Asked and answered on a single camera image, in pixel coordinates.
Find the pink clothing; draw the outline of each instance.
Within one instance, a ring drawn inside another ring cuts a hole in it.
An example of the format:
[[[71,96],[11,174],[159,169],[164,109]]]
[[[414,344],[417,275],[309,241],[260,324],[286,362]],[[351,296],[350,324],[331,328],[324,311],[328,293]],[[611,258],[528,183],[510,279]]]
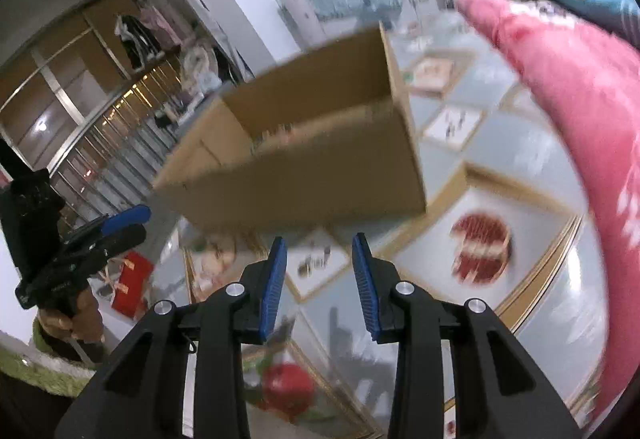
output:
[[[160,47],[165,51],[176,45],[181,45],[182,41],[175,33],[174,28],[155,6],[147,5],[140,10],[140,23],[153,33]]]
[[[598,414],[640,363],[640,53],[591,23],[556,22],[510,0],[456,7],[520,73],[582,176],[609,291]]]

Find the cardboard box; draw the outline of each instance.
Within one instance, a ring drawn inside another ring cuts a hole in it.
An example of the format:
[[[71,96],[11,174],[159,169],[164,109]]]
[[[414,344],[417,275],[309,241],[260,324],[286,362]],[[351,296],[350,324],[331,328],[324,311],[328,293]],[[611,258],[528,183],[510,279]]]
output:
[[[286,143],[252,151],[283,124],[294,127]],[[408,96],[384,32],[338,40],[213,102],[154,187],[204,231],[423,212]]]

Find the gold frame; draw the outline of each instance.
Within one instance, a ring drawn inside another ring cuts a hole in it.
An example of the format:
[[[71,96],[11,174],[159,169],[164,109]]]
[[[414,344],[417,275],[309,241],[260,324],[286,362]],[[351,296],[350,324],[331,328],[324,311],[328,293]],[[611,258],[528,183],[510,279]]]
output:
[[[409,221],[404,231],[396,239],[383,246],[377,252],[377,255],[381,259],[393,262],[393,257],[396,254],[420,237],[425,231],[428,231],[472,186],[492,191],[510,199],[528,201],[531,204],[542,206],[548,211],[565,215],[567,218],[564,228],[549,245],[544,255],[540,257],[527,276],[495,310],[495,313],[513,332],[523,323],[546,292],[547,287],[558,273],[564,257],[569,252],[580,228],[582,216],[575,215],[572,210],[555,199],[507,176],[463,162],[436,195],[428,208],[428,212],[413,221]],[[406,272],[400,270],[399,273],[403,279],[413,281],[434,297],[446,300],[446,297],[443,297],[442,294],[415,281]]]
[[[291,291],[291,294],[293,295],[293,298],[298,304],[303,304],[304,302],[311,300],[311,298],[315,297],[320,291],[322,291],[322,289],[324,289],[326,286],[331,284],[331,282],[335,281],[335,279],[339,278],[341,275],[344,275],[344,273],[348,271],[351,266],[351,251],[349,251],[349,249],[345,247],[345,245],[340,241],[340,239],[337,238],[336,234],[334,233],[333,229],[330,226],[316,226],[315,228],[309,229],[308,231],[305,231],[305,230],[301,231],[300,235],[295,239],[294,243],[291,244],[291,247],[294,247],[298,242],[301,242],[304,239],[306,239],[309,233],[311,233],[312,231],[315,231],[318,228],[323,229],[332,239],[334,239],[335,244],[347,256],[348,260],[344,265],[341,265],[333,275],[327,278],[327,280],[324,283],[312,289],[305,295],[300,294],[300,291],[298,291],[298,288],[294,284],[294,281],[290,278],[290,276],[287,273],[285,273],[284,283],[287,285],[287,287]],[[266,258],[269,251],[266,249],[264,242],[262,242],[261,239],[258,238],[257,243],[261,247],[261,256],[263,258]]]
[[[237,234],[233,234],[233,236],[237,239],[237,241],[244,242],[244,245],[246,245],[247,249],[252,253],[254,253],[255,259],[256,259],[255,262],[258,262],[259,260],[263,260],[266,258],[264,249],[261,248],[259,245],[257,245],[258,241],[255,235],[252,235],[251,233],[237,233]],[[197,303],[198,300],[195,294],[193,293],[193,282],[195,281],[195,269],[193,267],[193,257],[191,256],[191,250],[184,247],[184,242],[182,241],[182,236],[180,234],[180,231],[178,231],[178,247],[180,247],[180,250],[182,251],[189,303],[190,304]]]
[[[458,85],[458,82],[474,64],[478,55],[475,51],[468,49],[428,49],[418,56],[413,62],[407,65],[401,72],[404,77],[406,72],[414,72],[415,67],[425,58],[444,58],[453,61],[453,70],[447,85],[441,92],[426,92],[421,88],[404,83],[404,87],[409,94],[414,96],[424,96],[426,98],[445,99],[449,93]]]
[[[542,127],[547,132],[551,132],[558,135],[558,131],[556,130],[556,127],[554,127],[552,124],[542,121],[539,117],[536,117],[535,115],[531,114],[530,112],[527,112],[523,108],[519,108],[513,104],[513,101],[515,100],[516,96],[519,93],[523,92],[524,90],[527,90],[527,87],[522,82],[516,82],[509,90],[507,90],[505,95],[502,96],[502,99],[498,104],[498,110],[500,112],[506,112],[508,114],[513,114],[513,115],[517,115],[518,117],[522,117]]]
[[[425,134],[426,130],[433,123],[435,123],[436,119],[438,119],[438,117],[440,116],[442,111],[445,108],[447,108],[448,106],[452,106],[454,108],[467,108],[467,109],[472,110],[474,112],[479,112],[479,114],[480,114],[480,119],[478,119],[478,123],[473,128],[473,130],[471,132],[469,132],[469,135],[466,136],[466,139],[463,141],[462,145],[460,145],[460,148],[455,148],[455,147],[445,143],[444,141],[440,141],[440,140],[438,140],[438,139],[436,139],[434,137],[431,137],[431,136]],[[437,145],[440,148],[444,148],[446,150],[449,150],[450,152],[460,153],[471,142],[471,140],[474,138],[476,133],[478,133],[478,130],[480,129],[480,126],[482,125],[482,123],[484,122],[484,120],[487,117],[488,117],[488,112],[486,110],[483,110],[482,108],[479,108],[478,106],[473,106],[473,105],[468,105],[468,104],[458,103],[458,102],[447,102],[447,103],[443,102],[440,105],[440,107],[436,110],[436,112],[434,112],[434,114],[430,117],[428,122],[425,123],[424,126],[420,127],[420,129],[416,130],[416,132],[417,132],[417,136],[420,139],[420,141],[429,142],[431,144]]]
[[[600,360],[598,361],[596,368],[593,370],[593,372],[591,372],[589,379],[584,384],[584,386],[582,387],[582,390],[580,390],[578,395],[572,399],[569,399],[568,402],[567,401],[564,402],[567,408],[569,409],[569,412],[571,412],[571,415],[573,416],[577,415],[578,412],[581,411],[582,407],[584,407],[584,405],[590,402],[590,400],[597,395],[598,384],[600,382],[600,377],[602,376],[602,371],[604,369],[603,356],[604,356],[604,353],[603,355],[600,356]],[[446,412],[447,410],[451,409],[454,406],[456,406],[456,398],[452,397],[451,399],[445,402],[444,411]]]

